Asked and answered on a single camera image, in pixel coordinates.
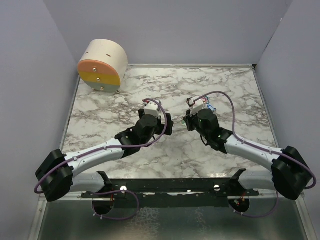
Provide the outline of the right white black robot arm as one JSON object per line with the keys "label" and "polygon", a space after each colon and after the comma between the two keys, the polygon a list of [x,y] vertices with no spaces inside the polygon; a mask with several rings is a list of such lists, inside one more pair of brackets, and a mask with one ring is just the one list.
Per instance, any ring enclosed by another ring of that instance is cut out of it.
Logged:
{"label": "right white black robot arm", "polygon": [[236,136],[220,127],[210,109],[197,113],[187,110],[183,120],[188,131],[197,131],[213,150],[247,159],[271,172],[274,189],[289,200],[296,200],[307,188],[312,174],[300,153],[293,147],[267,147]]}

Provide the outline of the blue tag key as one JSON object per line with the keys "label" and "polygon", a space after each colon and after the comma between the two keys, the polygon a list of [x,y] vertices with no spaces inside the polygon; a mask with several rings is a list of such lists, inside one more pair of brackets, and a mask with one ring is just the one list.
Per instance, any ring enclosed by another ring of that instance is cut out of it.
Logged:
{"label": "blue tag key", "polygon": [[217,109],[214,106],[212,106],[211,104],[208,104],[207,108],[210,109],[213,113],[217,112]]}

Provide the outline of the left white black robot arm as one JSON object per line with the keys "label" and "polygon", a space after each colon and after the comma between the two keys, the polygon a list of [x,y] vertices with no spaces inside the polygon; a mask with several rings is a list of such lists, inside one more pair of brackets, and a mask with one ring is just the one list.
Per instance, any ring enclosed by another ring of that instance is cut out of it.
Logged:
{"label": "left white black robot arm", "polygon": [[164,118],[159,110],[140,109],[139,120],[110,140],[78,152],[62,153],[60,149],[51,151],[35,176],[38,180],[34,188],[36,194],[44,194],[48,202],[54,202],[71,192],[93,192],[106,197],[111,186],[106,182],[104,172],[85,175],[85,171],[109,161],[120,160],[138,153],[164,136],[173,133],[171,114]]}

